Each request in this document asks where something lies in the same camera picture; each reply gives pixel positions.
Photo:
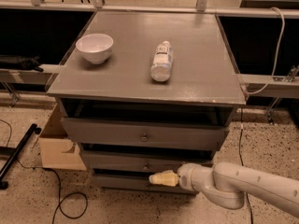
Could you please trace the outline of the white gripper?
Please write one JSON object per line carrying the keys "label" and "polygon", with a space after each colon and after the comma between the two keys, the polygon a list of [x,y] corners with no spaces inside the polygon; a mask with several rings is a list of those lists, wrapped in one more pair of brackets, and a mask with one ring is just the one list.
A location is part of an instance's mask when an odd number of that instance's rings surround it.
{"label": "white gripper", "polygon": [[176,174],[172,170],[156,173],[149,177],[153,185],[174,187],[179,184],[188,191],[206,191],[215,187],[212,169],[200,164],[186,163],[178,168]]}

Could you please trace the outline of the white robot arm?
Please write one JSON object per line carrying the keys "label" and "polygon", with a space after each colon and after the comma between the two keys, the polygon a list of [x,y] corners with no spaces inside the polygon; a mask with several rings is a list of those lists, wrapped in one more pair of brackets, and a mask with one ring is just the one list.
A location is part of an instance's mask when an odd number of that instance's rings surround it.
{"label": "white robot arm", "polygon": [[202,192],[212,203],[226,209],[240,209],[245,194],[250,194],[276,208],[299,217],[299,181],[273,175],[245,166],[221,162],[213,167],[186,163],[174,173],[171,170],[149,177],[153,185]]}

